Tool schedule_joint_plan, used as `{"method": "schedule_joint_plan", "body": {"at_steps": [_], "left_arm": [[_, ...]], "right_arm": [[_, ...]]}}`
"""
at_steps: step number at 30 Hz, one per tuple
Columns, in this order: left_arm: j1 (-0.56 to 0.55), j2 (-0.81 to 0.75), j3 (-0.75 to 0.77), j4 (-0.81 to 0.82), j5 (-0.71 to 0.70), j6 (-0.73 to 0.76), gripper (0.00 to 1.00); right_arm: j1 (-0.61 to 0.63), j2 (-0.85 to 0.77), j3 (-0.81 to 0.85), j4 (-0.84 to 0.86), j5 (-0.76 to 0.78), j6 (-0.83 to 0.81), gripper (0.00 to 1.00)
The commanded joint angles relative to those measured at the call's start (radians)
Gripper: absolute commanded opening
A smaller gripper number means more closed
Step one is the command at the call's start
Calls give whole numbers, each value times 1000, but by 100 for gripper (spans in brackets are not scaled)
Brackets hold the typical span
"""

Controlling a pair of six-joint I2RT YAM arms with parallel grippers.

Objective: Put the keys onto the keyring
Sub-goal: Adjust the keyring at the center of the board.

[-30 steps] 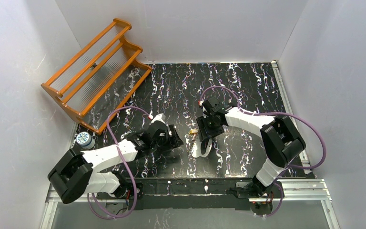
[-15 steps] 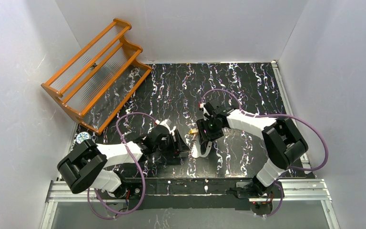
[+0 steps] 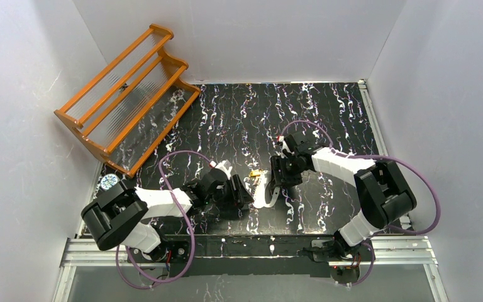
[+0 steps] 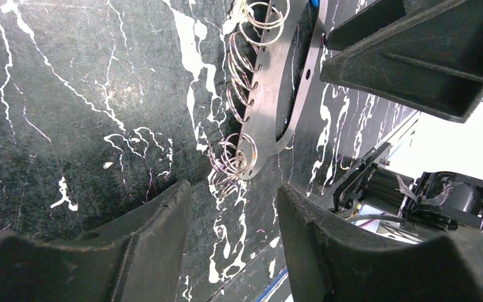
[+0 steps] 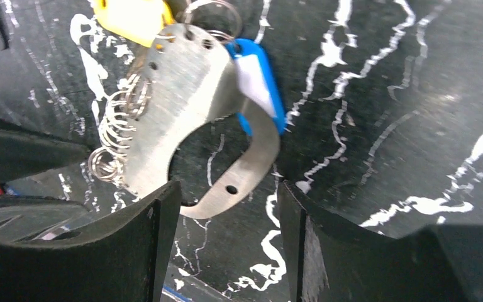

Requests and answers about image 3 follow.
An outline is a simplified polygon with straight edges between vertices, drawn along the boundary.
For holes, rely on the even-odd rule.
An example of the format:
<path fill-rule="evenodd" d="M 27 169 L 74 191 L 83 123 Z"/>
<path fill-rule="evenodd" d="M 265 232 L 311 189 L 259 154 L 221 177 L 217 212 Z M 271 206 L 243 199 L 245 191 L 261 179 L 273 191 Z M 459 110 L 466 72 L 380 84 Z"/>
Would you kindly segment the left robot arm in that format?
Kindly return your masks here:
<path fill-rule="evenodd" d="M 147 260 L 164 260 L 178 246 L 168 243 L 157 226 L 144 221 L 158 217 L 182 217 L 184 213 L 213 204 L 242 209 L 253 202 L 237 174 L 211 169 L 202 178 L 173 191 L 134 187 L 118 181 L 81 211 L 81 218 L 101 251 L 125 245 L 140 251 Z"/>

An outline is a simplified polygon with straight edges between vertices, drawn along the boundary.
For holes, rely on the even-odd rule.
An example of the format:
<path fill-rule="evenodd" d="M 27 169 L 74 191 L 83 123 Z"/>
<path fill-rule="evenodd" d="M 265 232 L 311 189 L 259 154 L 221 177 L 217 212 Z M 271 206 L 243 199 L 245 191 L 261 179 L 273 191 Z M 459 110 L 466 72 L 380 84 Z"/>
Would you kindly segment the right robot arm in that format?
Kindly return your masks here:
<path fill-rule="evenodd" d="M 335 247 L 350 250 L 360 245 L 417 205 L 393 160 L 355 159 L 316 143 L 301 132 L 281 135 L 277 140 L 280 154 L 270 158 L 272 178 L 268 189 L 271 194 L 278 188 L 301 184 L 306 171 L 337 177 L 356 188 L 360 210 L 334 233 Z"/>

